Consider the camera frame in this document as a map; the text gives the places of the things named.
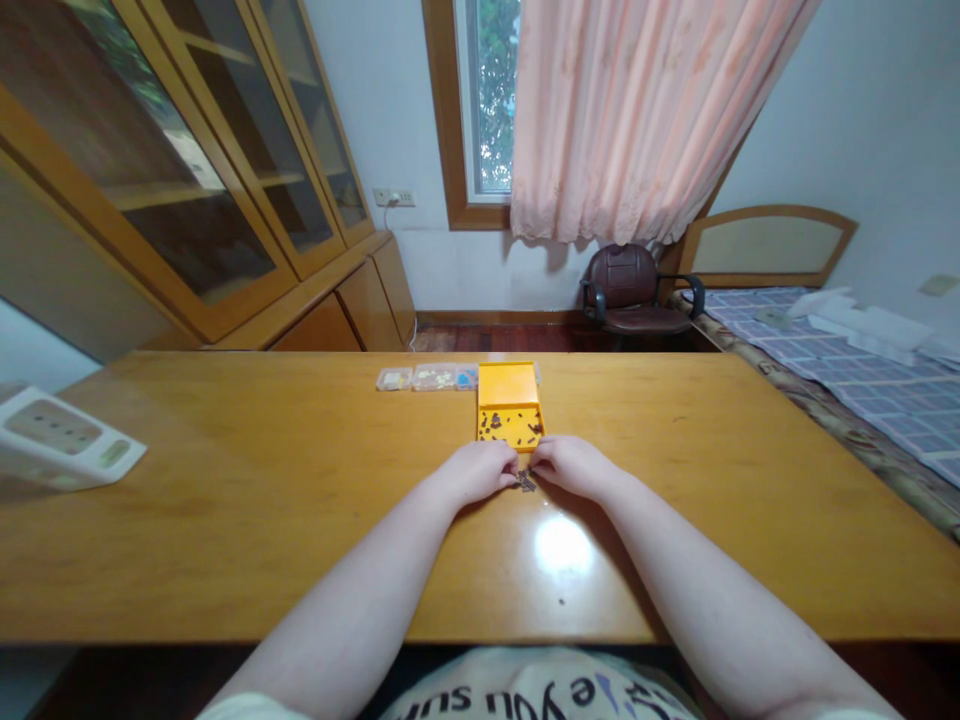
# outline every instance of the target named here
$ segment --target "baseboard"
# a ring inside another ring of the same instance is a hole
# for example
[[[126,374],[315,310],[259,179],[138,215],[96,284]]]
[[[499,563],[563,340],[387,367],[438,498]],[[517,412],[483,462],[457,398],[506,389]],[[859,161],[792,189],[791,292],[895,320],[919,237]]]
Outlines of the baseboard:
[[[586,325],[580,310],[421,310],[423,325]]]

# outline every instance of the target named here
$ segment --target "white device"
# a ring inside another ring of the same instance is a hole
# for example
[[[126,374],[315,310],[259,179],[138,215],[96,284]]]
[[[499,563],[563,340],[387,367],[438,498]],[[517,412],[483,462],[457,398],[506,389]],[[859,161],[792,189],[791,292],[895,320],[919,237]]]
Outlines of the white device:
[[[63,400],[21,383],[0,384],[0,474],[56,490],[110,485],[147,446]]]

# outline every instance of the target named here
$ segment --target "cabinet door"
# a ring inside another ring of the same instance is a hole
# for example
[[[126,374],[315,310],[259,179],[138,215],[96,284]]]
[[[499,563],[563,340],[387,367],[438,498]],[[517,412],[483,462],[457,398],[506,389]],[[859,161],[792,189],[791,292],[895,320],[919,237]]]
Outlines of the cabinet door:
[[[352,247],[373,232],[373,221],[306,9],[300,0],[240,1],[248,4],[261,30],[297,125],[308,139],[310,159],[334,204],[343,237]]]
[[[360,352],[362,348],[350,321],[343,314],[340,301],[335,294],[330,294],[270,349],[280,352]]]
[[[407,274],[403,271],[403,260],[400,257],[397,239],[390,238],[373,254],[373,261],[377,265],[380,282],[383,284],[387,302],[390,303],[390,309],[393,311],[397,332],[400,333],[400,339],[407,342],[413,335],[417,313],[413,308],[413,296],[410,295]]]
[[[301,279],[346,250],[323,184],[243,3],[143,8]]]
[[[390,303],[371,260],[337,286],[337,296],[368,352],[403,352]]]
[[[215,341],[296,278],[186,88],[158,71],[107,0],[0,0],[12,156]]]

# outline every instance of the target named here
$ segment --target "white t-shirt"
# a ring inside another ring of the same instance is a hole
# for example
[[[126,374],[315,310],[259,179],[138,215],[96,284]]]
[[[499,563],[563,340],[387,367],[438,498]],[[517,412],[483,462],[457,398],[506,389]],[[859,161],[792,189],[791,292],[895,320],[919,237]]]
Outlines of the white t-shirt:
[[[477,648],[401,695],[381,720],[699,720],[669,677],[571,648]],[[264,695],[235,695],[198,720],[309,720]],[[820,720],[883,720],[859,710]]]

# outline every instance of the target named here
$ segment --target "sheer curtain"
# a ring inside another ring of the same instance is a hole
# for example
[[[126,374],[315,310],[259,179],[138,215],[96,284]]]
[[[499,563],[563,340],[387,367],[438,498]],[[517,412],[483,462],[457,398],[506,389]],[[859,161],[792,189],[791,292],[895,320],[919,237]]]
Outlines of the sheer curtain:
[[[669,244],[819,0],[523,0],[515,235]]]

